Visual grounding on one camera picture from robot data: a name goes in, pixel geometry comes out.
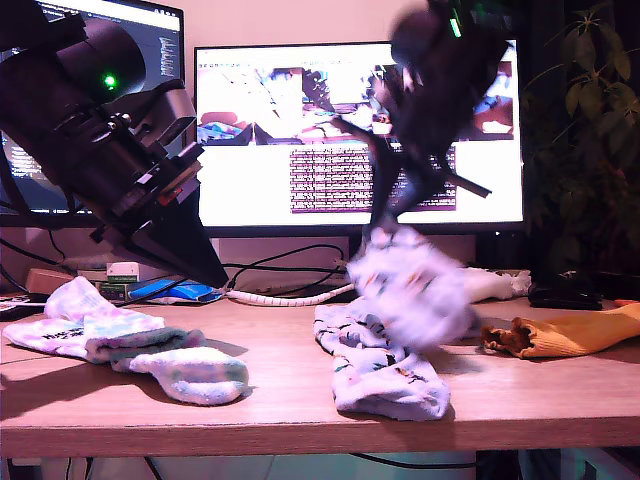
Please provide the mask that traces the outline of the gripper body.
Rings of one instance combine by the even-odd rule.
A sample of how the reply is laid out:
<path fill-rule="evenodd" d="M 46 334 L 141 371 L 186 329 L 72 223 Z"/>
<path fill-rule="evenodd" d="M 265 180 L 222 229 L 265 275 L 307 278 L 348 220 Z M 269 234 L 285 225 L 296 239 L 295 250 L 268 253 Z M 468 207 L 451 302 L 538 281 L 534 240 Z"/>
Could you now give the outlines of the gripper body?
<path fill-rule="evenodd" d="M 102 239 L 109 225 L 131 234 L 173 200 L 182 202 L 200 187 L 203 152 L 192 142 L 169 154 L 148 120 L 131 129 L 123 117 L 91 117 L 75 127 L 72 190 L 100 221 L 90 237 Z"/>

